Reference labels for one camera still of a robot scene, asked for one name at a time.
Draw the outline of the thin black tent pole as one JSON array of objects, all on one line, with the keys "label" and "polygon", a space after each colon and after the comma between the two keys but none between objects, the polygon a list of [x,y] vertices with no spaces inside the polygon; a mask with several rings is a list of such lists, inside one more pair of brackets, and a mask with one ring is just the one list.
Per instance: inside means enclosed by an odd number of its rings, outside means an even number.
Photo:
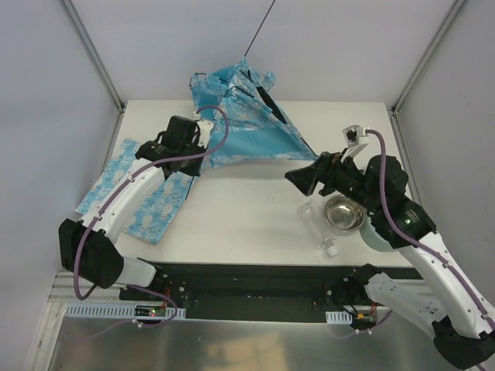
[{"label": "thin black tent pole", "polygon": [[251,38],[251,41],[249,42],[249,44],[248,44],[248,46],[247,46],[247,48],[246,48],[246,50],[244,52],[243,57],[247,57],[248,56],[249,52],[252,49],[252,46],[254,45],[255,40],[257,39],[260,31],[262,30],[264,24],[266,23],[266,20],[269,17],[269,15],[270,15],[270,13],[271,13],[271,11],[272,11],[272,9],[273,9],[273,7],[274,7],[274,5],[275,5],[276,2],[277,2],[276,0],[271,0],[270,1],[270,4],[268,6],[268,9],[266,10],[266,12],[265,12],[262,20],[260,21],[260,23],[259,23],[259,25],[258,25],[258,27],[257,27],[257,29],[256,29],[256,31],[255,31],[255,33],[253,35],[253,37]]}]

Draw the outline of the blue snowman pet tent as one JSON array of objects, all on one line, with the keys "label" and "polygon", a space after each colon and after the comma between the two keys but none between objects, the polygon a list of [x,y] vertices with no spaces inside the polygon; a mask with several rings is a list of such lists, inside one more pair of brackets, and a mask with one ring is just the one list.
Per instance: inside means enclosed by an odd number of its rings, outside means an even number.
[{"label": "blue snowman pet tent", "polygon": [[194,107],[203,108],[201,118],[214,123],[212,147],[224,137],[224,117],[229,121],[227,140],[210,156],[211,168],[265,159],[316,160],[316,153],[269,95],[275,81],[273,73],[257,71],[246,59],[191,76]]}]

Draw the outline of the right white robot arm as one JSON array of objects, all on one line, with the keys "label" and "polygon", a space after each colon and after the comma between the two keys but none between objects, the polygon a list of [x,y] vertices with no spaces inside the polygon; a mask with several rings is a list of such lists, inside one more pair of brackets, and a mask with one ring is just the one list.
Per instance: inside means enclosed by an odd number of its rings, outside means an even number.
[{"label": "right white robot arm", "polygon": [[367,222],[360,232],[365,244],[376,251],[396,250],[435,296],[429,301],[365,264],[349,279],[353,303],[372,300],[390,308],[421,329],[457,369],[479,366],[493,356],[494,306],[455,262],[427,212],[406,196],[408,176],[395,157],[376,155],[361,171],[346,154],[323,152],[285,178],[305,196],[321,183],[320,195],[338,192],[365,208]]}]

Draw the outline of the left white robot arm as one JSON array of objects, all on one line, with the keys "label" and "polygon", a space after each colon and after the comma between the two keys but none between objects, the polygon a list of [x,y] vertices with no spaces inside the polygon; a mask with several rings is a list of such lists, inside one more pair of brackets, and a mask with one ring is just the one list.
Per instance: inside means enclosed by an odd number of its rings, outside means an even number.
[{"label": "left white robot arm", "polygon": [[174,115],[167,129],[146,141],[114,188],[80,220],[64,220],[58,230],[60,259],[75,278],[99,288],[134,285],[148,301],[158,299],[163,282],[144,260],[122,256],[115,244],[142,201],[177,172],[198,176],[213,122]]}]

